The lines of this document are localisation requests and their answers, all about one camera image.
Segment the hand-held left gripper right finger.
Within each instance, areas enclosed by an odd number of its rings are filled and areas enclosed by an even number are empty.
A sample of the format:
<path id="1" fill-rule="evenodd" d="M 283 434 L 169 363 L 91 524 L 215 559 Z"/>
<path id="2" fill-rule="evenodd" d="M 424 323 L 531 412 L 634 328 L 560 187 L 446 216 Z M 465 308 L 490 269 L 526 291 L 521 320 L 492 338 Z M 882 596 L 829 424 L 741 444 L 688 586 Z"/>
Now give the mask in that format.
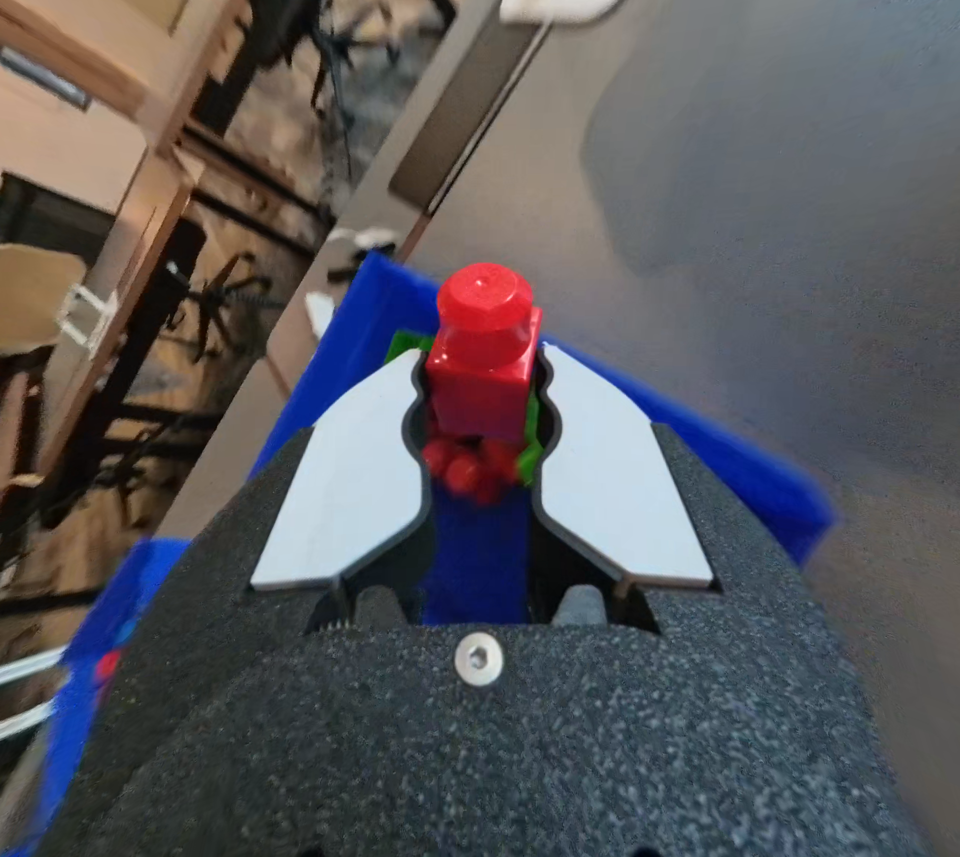
<path id="1" fill-rule="evenodd" d="M 538 352 L 551 420 L 534 520 L 611 587 L 708 589 L 714 570 L 648 414 L 554 343 Z"/>

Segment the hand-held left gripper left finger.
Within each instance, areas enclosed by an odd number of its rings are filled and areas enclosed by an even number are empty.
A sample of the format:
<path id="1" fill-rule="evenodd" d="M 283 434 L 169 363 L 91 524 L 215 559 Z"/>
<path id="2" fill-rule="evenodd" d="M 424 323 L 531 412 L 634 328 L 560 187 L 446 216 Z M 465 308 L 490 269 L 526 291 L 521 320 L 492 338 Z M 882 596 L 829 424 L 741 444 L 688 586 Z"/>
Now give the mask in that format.
<path id="1" fill-rule="evenodd" d="M 426 352 L 409 349 L 314 423 L 250 577 L 254 591 L 419 590 L 436 554 L 426 446 Z"/>

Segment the blue plastic bin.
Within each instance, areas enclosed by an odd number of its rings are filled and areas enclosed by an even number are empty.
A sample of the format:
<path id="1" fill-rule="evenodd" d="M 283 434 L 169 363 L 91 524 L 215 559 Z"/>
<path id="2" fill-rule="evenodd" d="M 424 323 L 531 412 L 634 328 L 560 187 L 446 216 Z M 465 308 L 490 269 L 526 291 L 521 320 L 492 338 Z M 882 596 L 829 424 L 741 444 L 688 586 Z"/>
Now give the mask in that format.
<path id="1" fill-rule="evenodd" d="M 266 466 L 295 431 L 311 425 L 343 393 L 370 376 L 402 331 L 432 337 L 439 326 L 438 285 L 415 271 L 374 257 L 360 270 L 334 312 L 318 348 L 294 386 L 257 460 L 241 482 Z M 659 393 L 634 375 L 594 359 L 550 335 L 556 344 L 636 403 L 654 421 L 670 426 L 763 523 L 791 560 L 803 565 L 836 522 L 822 488 L 795 466 L 758 448 L 702 414 Z M 97 664 L 117 658 L 189 540 L 160 536 L 137 541 L 95 599 L 66 646 L 59 667 L 67 682 L 53 701 L 49 743 L 30 836 L 6 855 L 34 855 L 61 808 L 105 695 Z"/>

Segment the red mega block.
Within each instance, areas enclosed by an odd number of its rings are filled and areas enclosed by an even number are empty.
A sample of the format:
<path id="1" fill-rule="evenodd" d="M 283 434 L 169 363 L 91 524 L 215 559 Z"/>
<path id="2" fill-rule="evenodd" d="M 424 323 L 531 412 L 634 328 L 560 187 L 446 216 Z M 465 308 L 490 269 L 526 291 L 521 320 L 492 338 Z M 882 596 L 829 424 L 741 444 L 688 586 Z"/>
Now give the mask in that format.
<path id="1" fill-rule="evenodd" d="M 522 446 L 495 437 L 434 435 L 421 450 L 431 479 L 451 497 L 492 507 L 521 481 Z"/>
<path id="2" fill-rule="evenodd" d="M 443 282 L 437 308 L 425 369 L 439 431 L 522 444 L 544 319 L 531 285 L 505 265 L 473 263 Z"/>

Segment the wooden table frame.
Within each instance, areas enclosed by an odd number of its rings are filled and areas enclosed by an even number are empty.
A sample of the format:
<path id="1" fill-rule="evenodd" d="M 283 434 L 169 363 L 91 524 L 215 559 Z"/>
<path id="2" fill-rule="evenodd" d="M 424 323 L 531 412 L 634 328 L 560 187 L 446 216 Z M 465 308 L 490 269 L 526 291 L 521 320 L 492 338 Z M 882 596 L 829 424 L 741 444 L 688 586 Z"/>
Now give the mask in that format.
<path id="1" fill-rule="evenodd" d="M 196 177 L 174 155 L 229 23 L 246 0 L 186 0 L 163 30 L 124 0 L 2 0 L 2 43 L 136 126 L 146 150 L 85 286 L 105 306 L 89 348 L 59 336 L 44 376 L 34 468 L 52 477 L 138 300 L 184 214 Z"/>

